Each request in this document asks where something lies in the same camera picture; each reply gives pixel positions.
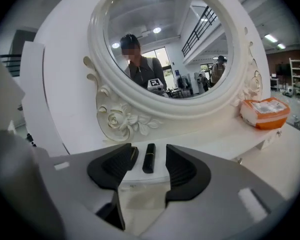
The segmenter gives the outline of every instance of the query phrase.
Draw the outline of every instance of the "label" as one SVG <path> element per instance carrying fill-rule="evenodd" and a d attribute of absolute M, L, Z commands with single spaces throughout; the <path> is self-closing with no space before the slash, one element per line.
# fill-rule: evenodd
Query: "label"
<path fill-rule="evenodd" d="M 277 100 L 272 100 L 270 102 L 251 102 L 251 104 L 253 108 L 261 114 L 277 113 L 287 108 L 286 105 Z"/>

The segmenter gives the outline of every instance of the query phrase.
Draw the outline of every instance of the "white shelving unit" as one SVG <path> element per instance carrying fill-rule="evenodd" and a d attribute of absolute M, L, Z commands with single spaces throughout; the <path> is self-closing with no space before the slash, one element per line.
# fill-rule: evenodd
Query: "white shelving unit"
<path fill-rule="evenodd" d="M 297 74 L 296 72 L 300 71 L 300 68 L 293 67 L 294 63 L 300 63 L 300 59 L 289 58 L 289 61 L 290 61 L 290 67 L 291 67 L 292 93 L 300 94 L 300 83 L 295 83 L 295 80 L 294 80 L 294 79 L 298 79 L 298 82 L 300 82 L 300 75 L 294 75 L 294 73 Z"/>

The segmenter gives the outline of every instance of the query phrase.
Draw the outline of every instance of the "white mirror frame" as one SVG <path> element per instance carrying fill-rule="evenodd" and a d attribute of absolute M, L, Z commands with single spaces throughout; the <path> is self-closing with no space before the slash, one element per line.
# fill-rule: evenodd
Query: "white mirror frame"
<path fill-rule="evenodd" d="M 98 122 L 109 139 L 126 142 L 131 140 L 134 132 L 147 136 L 150 129 L 159 128 L 164 120 L 199 119 L 227 105 L 238 106 L 243 99 L 261 99 L 259 62 L 254 60 L 251 52 L 255 41 L 258 43 L 255 50 L 261 54 L 258 60 L 267 58 L 260 37 L 256 36 L 256 27 L 238 0 L 203 0 L 217 14 L 225 30 L 228 63 L 213 90 L 183 100 L 162 97 L 143 89 L 128 78 L 110 56 L 104 29 L 108 24 L 109 9 L 118 1 L 100 0 L 96 5 L 87 34 L 92 62 L 88 57 L 84 62 L 95 69 L 87 77 L 96 83 Z"/>

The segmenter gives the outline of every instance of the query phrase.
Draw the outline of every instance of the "ceiling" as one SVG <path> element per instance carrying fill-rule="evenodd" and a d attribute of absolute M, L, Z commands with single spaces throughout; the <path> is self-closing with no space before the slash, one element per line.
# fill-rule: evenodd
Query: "ceiling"
<path fill-rule="evenodd" d="M 118 43 L 127 33 L 134 34 L 142 46 L 178 36 L 180 17 L 188 11 L 186 0 L 120 0 L 109 10 L 108 38 Z M 155 34 L 153 30 L 161 28 Z M 112 49 L 115 56 L 120 49 Z"/>
<path fill-rule="evenodd" d="M 268 0 L 249 13 L 260 34 L 263 47 L 267 54 L 280 52 L 277 44 L 282 43 L 286 49 L 300 49 L 300 25 L 287 5 L 282 0 Z M 278 42 L 272 43 L 265 35 L 273 35 Z M 216 39 L 193 62 L 205 59 L 206 55 L 215 57 L 228 54 L 226 35 Z"/>

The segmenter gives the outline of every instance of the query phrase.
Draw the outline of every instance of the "person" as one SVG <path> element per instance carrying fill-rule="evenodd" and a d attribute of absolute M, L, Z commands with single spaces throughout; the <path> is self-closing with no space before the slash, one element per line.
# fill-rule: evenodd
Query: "person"
<path fill-rule="evenodd" d="M 210 83 L 211 87 L 213 87 L 222 77 L 225 71 L 225 62 L 227 62 L 225 57 L 220 55 L 218 57 L 217 63 L 213 65 L 212 74 L 211 74 L 211 83 Z"/>
<path fill-rule="evenodd" d="M 125 69 L 125 74 L 136 84 L 143 88 L 148 87 L 148 81 L 160 79 L 163 89 L 167 89 L 167 84 L 161 63 L 157 58 L 146 58 L 141 55 L 141 46 L 133 34 L 127 34 L 120 40 L 122 55 L 130 63 Z"/>
<path fill-rule="evenodd" d="M 203 85 L 203 89 L 205 92 L 209 91 L 209 87 L 208 87 L 208 79 L 206 78 L 206 75 L 203 74 L 199 74 L 199 77 L 201 78 L 200 81 Z"/>

